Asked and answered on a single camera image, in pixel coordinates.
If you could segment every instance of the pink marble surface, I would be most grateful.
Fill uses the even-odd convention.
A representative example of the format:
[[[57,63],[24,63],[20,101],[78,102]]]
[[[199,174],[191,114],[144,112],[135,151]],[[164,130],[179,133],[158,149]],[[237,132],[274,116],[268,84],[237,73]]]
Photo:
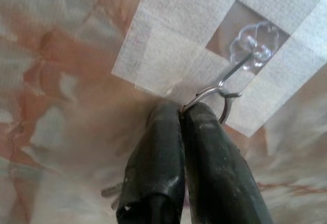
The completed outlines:
[[[0,0],[0,223],[116,223],[100,190],[157,101],[110,73],[138,2]],[[327,223],[326,76],[252,138],[226,128],[276,223]]]

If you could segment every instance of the key ring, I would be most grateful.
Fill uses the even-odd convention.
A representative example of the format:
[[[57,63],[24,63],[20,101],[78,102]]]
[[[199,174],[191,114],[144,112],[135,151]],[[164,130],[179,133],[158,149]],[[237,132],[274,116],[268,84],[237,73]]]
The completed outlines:
[[[210,86],[201,92],[195,95],[195,98],[191,100],[187,105],[185,105],[181,111],[181,113],[185,113],[188,109],[190,109],[193,105],[200,102],[205,97],[218,93],[221,97],[224,98],[225,104],[223,112],[219,118],[219,123],[224,124],[229,116],[231,110],[231,104],[233,102],[232,98],[238,98],[242,94],[241,93],[230,93],[225,87],[223,87],[225,81],[231,77],[238,69],[240,69],[246,62],[250,61],[253,57],[253,53],[250,53],[247,57],[245,57],[242,61],[236,64],[218,83],[216,86]]]

